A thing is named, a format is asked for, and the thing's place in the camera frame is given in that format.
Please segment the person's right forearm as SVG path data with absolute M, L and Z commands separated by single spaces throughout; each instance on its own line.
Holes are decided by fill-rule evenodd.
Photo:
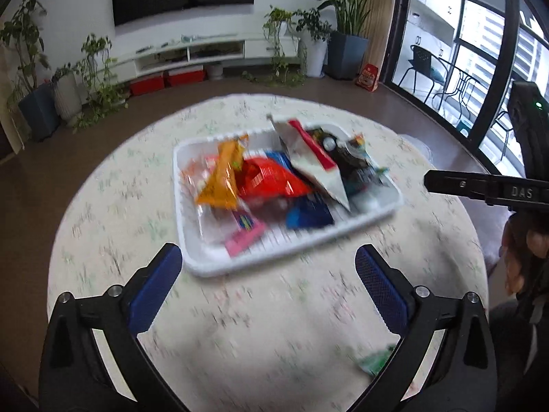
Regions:
M 548 409 L 548 297 L 509 300 L 489 314 L 497 363 L 497 411 Z

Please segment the person's right hand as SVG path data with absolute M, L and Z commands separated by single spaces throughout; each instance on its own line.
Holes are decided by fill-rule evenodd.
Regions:
M 527 286 L 532 258 L 545 260 L 548 257 L 548 234 L 535 228 L 528 214 L 515 213 L 504 226 L 500 257 L 505 265 L 506 294 L 522 293 Z

